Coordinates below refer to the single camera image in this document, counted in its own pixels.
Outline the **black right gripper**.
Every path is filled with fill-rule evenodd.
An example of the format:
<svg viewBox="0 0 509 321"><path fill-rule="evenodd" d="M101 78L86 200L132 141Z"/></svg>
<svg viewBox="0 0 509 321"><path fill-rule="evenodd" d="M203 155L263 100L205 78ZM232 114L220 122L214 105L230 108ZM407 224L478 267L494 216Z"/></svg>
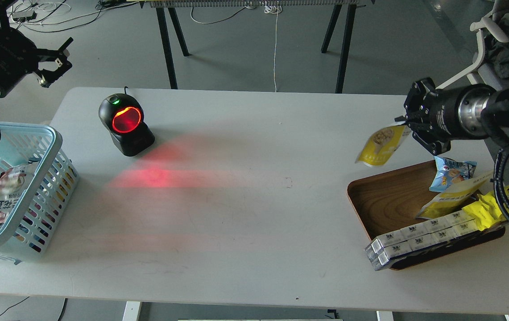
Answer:
<svg viewBox="0 0 509 321"><path fill-rule="evenodd" d="M496 90L470 85L437 90L432 78L413 82L405 99L405 120L413 138L432 155L451 149L451 140L483 140L480 114Z"/></svg>

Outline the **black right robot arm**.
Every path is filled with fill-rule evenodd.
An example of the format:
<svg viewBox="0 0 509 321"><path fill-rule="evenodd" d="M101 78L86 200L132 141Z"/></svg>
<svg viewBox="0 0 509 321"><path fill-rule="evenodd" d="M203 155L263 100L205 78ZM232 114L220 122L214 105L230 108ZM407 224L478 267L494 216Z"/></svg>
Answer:
<svg viewBox="0 0 509 321"><path fill-rule="evenodd" d="M448 152L454 140L491 139L509 154L509 88L485 84L438 89L431 78L415 81L395 118L432 155Z"/></svg>

